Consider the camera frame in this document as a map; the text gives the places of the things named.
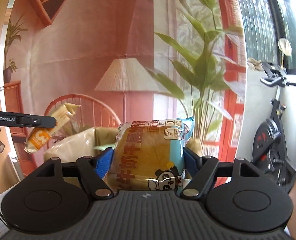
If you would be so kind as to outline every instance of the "lamp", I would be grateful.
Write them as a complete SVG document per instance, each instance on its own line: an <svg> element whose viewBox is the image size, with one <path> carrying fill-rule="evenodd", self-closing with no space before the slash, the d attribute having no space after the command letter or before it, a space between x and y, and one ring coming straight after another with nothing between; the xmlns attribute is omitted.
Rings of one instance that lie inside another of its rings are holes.
<svg viewBox="0 0 296 240"><path fill-rule="evenodd" d="M136 58L115 59L95 90L123 92L123 122L126 122L126 92L161 92L158 84Z"/></svg>

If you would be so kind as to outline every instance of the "exercise bike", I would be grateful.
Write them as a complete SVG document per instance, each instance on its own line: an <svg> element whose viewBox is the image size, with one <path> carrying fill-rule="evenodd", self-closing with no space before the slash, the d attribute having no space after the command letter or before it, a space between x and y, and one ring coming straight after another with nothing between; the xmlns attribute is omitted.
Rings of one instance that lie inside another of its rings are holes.
<svg viewBox="0 0 296 240"><path fill-rule="evenodd" d="M280 103L280 91L285 86L296 86L287 81L286 70L277 64L263 62L267 77L260 79L268 87L278 86L276 97L271 100L270 117L263 122L255 135L252 148L252 163L272 181L288 193L296 179L296 170L289 164L286 140L281 117L286 106Z"/></svg>

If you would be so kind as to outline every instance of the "flower pot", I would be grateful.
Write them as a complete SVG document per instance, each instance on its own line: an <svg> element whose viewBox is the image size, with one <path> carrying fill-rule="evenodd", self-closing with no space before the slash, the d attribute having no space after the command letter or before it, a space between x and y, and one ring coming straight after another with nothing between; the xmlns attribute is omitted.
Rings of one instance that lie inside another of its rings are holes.
<svg viewBox="0 0 296 240"><path fill-rule="evenodd" d="M8 67L4 70L4 84L9 83L11 80L11 68Z"/></svg>
<svg viewBox="0 0 296 240"><path fill-rule="evenodd" d="M196 153L198 156L202 157L203 154L203 149L202 149L202 144L199 138L191 138L186 147L188 147L190 150L192 150L194 153Z"/></svg>

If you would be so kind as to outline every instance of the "packaged bread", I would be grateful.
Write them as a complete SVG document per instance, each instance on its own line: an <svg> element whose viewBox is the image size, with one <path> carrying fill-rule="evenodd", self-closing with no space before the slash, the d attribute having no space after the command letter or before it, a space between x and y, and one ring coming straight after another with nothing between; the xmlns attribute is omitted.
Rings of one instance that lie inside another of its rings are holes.
<svg viewBox="0 0 296 240"><path fill-rule="evenodd" d="M118 189L181 191L187 184L183 147L193 128L193 117L122 124L104 180L114 192Z"/></svg>
<svg viewBox="0 0 296 240"><path fill-rule="evenodd" d="M71 103L64 103L60 107L52 111L49 116L56 119L56 126L54 128L35 128L32 130L29 138L26 141L25 151L27 153L35 153L40 150L47 141L59 130L63 125L71 120L76 114L78 105Z"/></svg>

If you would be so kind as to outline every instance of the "chair backrest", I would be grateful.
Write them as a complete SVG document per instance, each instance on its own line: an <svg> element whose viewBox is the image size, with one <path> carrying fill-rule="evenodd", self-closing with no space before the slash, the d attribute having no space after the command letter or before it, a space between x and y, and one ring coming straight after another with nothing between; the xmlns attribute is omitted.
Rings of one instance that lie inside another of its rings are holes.
<svg viewBox="0 0 296 240"><path fill-rule="evenodd" d="M89 127L118 127L121 124L116 113L108 105L98 99L82 94L70 94L55 99L47 107L45 115L48 115L64 103L80 105L80 108L72 119L76 124ZM59 132L56 136L60 137L62 133ZM54 139L48 141L47 149L52 146L54 141Z"/></svg>

